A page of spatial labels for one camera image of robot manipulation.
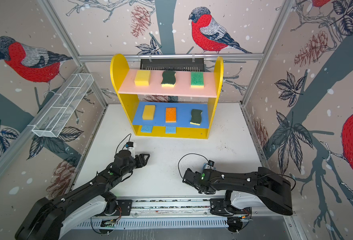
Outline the blue sponge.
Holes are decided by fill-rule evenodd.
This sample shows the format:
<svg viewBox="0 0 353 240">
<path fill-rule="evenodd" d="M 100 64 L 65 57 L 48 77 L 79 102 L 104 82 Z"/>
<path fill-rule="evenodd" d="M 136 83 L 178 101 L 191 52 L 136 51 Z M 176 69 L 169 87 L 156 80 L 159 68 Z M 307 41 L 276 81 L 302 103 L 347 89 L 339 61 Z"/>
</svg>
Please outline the blue sponge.
<svg viewBox="0 0 353 240">
<path fill-rule="evenodd" d="M 173 126 L 166 126 L 165 127 L 166 134 L 176 134 L 176 127 Z"/>
<path fill-rule="evenodd" d="M 152 130 L 153 130 L 153 126 L 151 126 L 151 125 L 143 125 L 142 127 L 141 127 L 141 132 L 142 133 L 152 133 Z"/>
</svg>

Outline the yellow orange-tinted sponge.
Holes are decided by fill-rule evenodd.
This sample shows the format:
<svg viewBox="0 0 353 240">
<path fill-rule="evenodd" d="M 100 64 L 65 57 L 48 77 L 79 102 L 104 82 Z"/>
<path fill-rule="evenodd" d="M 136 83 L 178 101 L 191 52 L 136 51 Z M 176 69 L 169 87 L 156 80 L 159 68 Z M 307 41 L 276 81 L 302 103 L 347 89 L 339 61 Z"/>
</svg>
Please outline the yellow orange-tinted sponge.
<svg viewBox="0 0 353 240">
<path fill-rule="evenodd" d="M 142 119 L 145 121 L 152 121 L 155 114 L 155 105 L 145 105 L 142 113 Z"/>
</svg>

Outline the orange sponge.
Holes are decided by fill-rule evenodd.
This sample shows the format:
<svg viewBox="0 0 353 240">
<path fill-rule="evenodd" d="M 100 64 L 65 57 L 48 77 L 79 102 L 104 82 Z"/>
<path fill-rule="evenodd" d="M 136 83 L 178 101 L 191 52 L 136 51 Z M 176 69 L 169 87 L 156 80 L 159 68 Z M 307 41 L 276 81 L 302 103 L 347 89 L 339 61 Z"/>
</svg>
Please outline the orange sponge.
<svg viewBox="0 0 353 240">
<path fill-rule="evenodd" d="M 165 109 L 165 122 L 166 123 L 176 123 L 176 108 L 166 108 Z"/>
</svg>

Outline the dark green wavy sponge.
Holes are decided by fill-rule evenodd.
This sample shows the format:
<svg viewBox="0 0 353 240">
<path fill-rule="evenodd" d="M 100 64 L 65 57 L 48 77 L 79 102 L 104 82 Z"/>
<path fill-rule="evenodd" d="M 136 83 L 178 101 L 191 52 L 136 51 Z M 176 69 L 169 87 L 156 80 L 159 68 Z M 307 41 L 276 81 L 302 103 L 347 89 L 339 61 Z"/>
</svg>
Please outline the dark green wavy sponge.
<svg viewBox="0 0 353 240">
<path fill-rule="evenodd" d="M 202 122 L 202 110 L 192 109 L 191 110 L 191 119 L 190 124 L 200 126 Z"/>
<path fill-rule="evenodd" d="M 176 72 L 175 71 L 164 71 L 162 73 L 161 86 L 163 88 L 173 88 L 176 84 Z"/>
</svg>

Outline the plain yellow sponge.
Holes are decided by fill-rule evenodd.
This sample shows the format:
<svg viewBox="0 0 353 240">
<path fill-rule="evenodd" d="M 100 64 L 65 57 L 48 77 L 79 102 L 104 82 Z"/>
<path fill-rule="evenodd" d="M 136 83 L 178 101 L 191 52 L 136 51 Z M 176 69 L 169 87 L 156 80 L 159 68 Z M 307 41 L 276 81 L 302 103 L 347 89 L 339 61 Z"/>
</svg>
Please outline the plain yellow sponge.
<svg viewBox="0 0 353 240">
<path fill-rule="evenodd" d="M 134 79 L 134 84 L 137 87 L 147 87 L 150 82 L 151 71 L 150 70 L 138 70 Z"/>
</svg>

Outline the bright green sponge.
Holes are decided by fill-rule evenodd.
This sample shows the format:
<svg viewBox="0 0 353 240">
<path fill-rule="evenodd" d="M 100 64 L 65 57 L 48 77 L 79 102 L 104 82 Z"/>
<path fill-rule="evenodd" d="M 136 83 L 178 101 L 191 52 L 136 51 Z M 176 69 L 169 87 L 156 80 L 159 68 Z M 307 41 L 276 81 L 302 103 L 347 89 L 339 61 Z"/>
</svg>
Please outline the bright green sponge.
<svg viewBox="0 0 353 240">
<path fill-rule="evenodd" d="M 191 88 L 204 88 L 203 72 L 191 72 L 190 77 L 191 77 L 191 81 L 190 81 Z"/>
</svg>

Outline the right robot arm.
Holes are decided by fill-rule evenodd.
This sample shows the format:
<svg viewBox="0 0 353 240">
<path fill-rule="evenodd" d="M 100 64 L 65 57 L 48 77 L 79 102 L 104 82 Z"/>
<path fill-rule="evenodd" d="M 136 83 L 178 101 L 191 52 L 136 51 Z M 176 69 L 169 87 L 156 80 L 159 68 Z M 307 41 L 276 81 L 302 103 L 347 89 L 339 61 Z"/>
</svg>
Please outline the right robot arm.
<svg viewBox="0 0 353 240">
<path fill-rule="evenodd" d="M 263 206 L 276 214 L 293 214 L 290 182 L 264 167 L 259 167 L 256 172 L 239 174 L 214 169 L 194 173 L 187 169 L 182 182 L 200 194 L 214 195 L 217 191 L 225 191 L 223 199 L 210 199 L 212 215 L 250 216 L 251 208 Z"/>
</svg>

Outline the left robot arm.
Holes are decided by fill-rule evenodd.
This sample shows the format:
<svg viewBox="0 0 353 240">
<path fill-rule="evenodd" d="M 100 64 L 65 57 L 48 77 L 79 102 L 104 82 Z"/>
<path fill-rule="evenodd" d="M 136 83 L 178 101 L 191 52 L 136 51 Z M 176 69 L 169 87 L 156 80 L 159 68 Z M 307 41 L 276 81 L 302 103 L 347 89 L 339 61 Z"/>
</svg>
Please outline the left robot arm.
<svg viewBox="0 0 353 240">
<path fill-rule="evenodd" d="M 38 200 L 15 234 L 17 240 L 58 240 L 86 219 L 99 214 L 121 214 L 111 189 L 128 179 L 134 169 L 147 165 L 149 154 L 133 157 L 121 150 L 114 161 L 92 180 L 75 190 L 49 200 Z"/>
</svg>

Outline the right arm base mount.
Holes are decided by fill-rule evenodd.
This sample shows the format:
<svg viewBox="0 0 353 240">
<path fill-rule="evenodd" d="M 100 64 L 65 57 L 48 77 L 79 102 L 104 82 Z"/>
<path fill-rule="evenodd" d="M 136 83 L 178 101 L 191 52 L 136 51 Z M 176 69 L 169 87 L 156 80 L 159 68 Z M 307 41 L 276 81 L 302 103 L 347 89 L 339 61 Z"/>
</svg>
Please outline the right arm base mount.
<svg viewBox="0 0 353 240">
<path fill-rule="evenodd" d="M 234 215 L 250 215 L 252 212 L 251 207 L 239 209 L 230 204 L 225 199 L 210 199 L 210 213 L 212 215 L 221 217 L 232 217 Z"/>
</svg>

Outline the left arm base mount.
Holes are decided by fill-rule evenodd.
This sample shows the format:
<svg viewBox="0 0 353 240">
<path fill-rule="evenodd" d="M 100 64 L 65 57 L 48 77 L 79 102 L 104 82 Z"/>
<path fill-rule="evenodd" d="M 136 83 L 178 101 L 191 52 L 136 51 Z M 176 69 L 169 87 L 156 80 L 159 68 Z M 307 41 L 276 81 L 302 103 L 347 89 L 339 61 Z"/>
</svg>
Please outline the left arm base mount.
<svg viewBox="0 0 353 240">
<path fill-rule="evenodd" d="M 108 203 L 105 210 L 95 217 L 119 217 L 129 216 L 132 207 L 132 200 L 116 200 L 115 203 Z"/>
</svg>

